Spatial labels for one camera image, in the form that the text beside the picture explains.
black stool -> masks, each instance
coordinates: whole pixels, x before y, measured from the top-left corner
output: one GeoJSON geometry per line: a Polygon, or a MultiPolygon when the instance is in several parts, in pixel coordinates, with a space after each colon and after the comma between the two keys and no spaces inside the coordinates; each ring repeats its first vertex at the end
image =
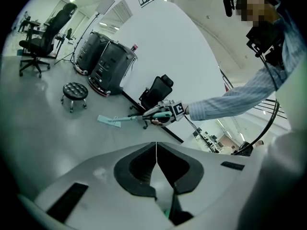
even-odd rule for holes
{"type": "Polygon", "coordinates": [[[71,100],[71,110],[73,112],[73,101],[84,101],[83,107],[86,109],[85,98],[88,95],[88,90],[82,84],[76,82],[66,83],[63,87],[63,96],[61,98],[61,103],[63,104],[64,96],[71,100]]]}

light stand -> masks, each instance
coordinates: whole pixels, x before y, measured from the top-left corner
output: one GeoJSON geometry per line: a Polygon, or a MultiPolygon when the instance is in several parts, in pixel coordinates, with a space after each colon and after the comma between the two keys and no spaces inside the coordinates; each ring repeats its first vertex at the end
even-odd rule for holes
{"type": "Polygon", "coordinates": [[[73,66],[75,67],[75,64],[76,64],[76,60],[75,60],[75,51],[76,51],[76,48],[78,46],[78,44],[80,43],[81,39],[83,38],[83,35],[84,33],[86,32],[86,30],[90,27],[90,25],[94,22],[95,19],[98,18],[98,16],[100,15],[100,13],[97,13],[97,15],[95,15],[95,18],[93,18],[93,20],[91,21],[91,23],[88,25],[88,27],[85,29],[85,31],[83,32],[82,36],[80,37],[79,41],[77,42],[75,48],[73,49],[73,51],[67,55],[67,56],[70,56],[71,55],[71,59],[65,59],[67,56],[63,57],[62,59],[58,60],[54,65],[56,65],[57,63],[59,63],[61,60],[65,60],[65,61],[69,61],[73,64],[73,66]]]}

concrete floor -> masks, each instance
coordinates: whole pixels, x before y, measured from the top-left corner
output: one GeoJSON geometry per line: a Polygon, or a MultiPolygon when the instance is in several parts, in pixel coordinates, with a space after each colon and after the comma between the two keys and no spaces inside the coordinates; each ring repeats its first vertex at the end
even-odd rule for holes
{"type": "Polygon", "coordinates": [[[121,128],[97,122],[98,115],[127,116],[131,103],[122,95],[105,98],[97,94],[71,63],[54,66],[54,60],[49,60],[51,70],[42,66],[39,79],[32,67],[19,77],[20,60],[17,56],[2,58],[0,148],[21,193],[29,199],[90,157],[148,141],[179,144],[157,126],[144,130],[143,122],[123,122],[121,128]],[[87,109],[75,102],[71,114],[68,99],[61,105],[67,82],[88,88],[87,109]]]}

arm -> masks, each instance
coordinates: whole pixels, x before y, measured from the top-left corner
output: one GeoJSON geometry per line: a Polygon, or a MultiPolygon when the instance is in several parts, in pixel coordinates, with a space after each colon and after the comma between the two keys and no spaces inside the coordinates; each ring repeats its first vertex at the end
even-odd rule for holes
{"type": "MultiPolygon", "coordinates": [[[[277,87],[285,80],[283,70],[268,64],[277,87]]],[[[189,104],[186,113],[192,120],[208,120],[240,115],[258,105],[275,91],[272,78],[265,67],[242,87],[236,87],[222,97],[214,97],[189,104]]]]}

